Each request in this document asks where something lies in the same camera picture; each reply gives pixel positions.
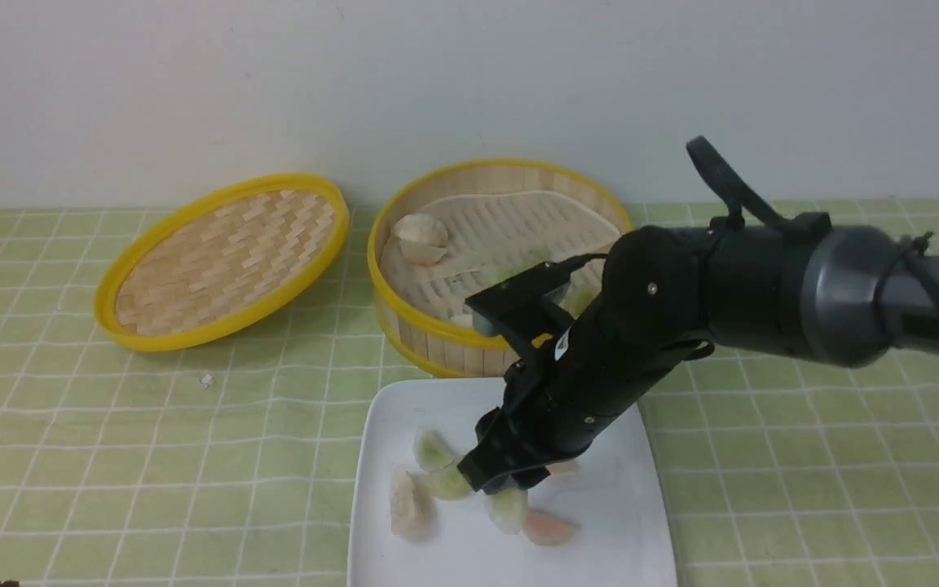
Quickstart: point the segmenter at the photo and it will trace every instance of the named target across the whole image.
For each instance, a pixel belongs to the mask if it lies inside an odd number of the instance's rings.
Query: white label
[[[570,328],[563,331],[562,337],[556,342],[556,346],[553,349],[553,360],[560,360],[560,357],[563,357],[563,353],[567,352],[567,337],[569,337],[570,334]]]

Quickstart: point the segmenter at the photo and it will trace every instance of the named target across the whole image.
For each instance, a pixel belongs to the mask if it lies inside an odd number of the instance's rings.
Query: green dumpling
[[[455,453],[435,430],[420,430],[415,437],[415,463],[423,471],[440,471],[455,461]]]

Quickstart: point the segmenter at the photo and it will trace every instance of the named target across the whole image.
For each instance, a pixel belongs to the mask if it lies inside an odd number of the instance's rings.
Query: dumpling wrapper
[[[517,487],[488,495],[484,501],[488,517],[503,534],[519,534],[528,516],[528,492]]]
[[[432,265],[447,253],[443,246],[423,245],[421,242],[400,241],[401,257],[413,265]]]
[[[422,484],[432,497],[441,501],[455,501],[469,497],[473,493],[473,488],[459,472],[458,463],[452,463],[440,471],[428,473],[422,480]]]
[[[433,530],[433,505],[414,475],[396,469],[390,481],[390,531],[406,540],[421,540]]]
[[[560,463],[545,465],[545,470],[552,477],[574,475],[578,473],[578,461],[560,461]]]
[[[413,452],[415,463],[427,473],[440,471],[455,461],[455,453],[436,430],[420,430],[415,435]]]
[[[524,536],[538,546],[566,544],[577,532],[577,525],[539,510],[529,510],[524,519]]]
[[[405,242],[419,245],[447,245],[447,228],[439,217],[431,214],[408,214],[394,224],[394,235]]]

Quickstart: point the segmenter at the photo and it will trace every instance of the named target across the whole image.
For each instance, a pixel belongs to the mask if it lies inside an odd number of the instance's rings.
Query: bamboo steamer lid
[[[112,265],[97,321],[120,345],[167,351],[242,330],[297,297],[350,230],[342,194],[314,175],[224,188],[161,220]]]

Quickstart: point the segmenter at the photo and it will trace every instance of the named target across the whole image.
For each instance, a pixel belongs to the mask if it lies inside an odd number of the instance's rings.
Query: bamboo steamer
[[[439,216],[450,235],[448,255],[432,267],[403,263],[391,235],[413,212]],[[521,160],[434,171],[396,194],[372,226],[368,270],[381,330],[407,360],[435,376],[502,376],[517,354],[502,338],[453,324],[450,315],[462,300],[489,285],[496,265],[517,267],[538,249],[552,260],[605,252],[630,227],[622,205],[575,171]],[[602,264],[586,265],[571,287],[599,290]]]

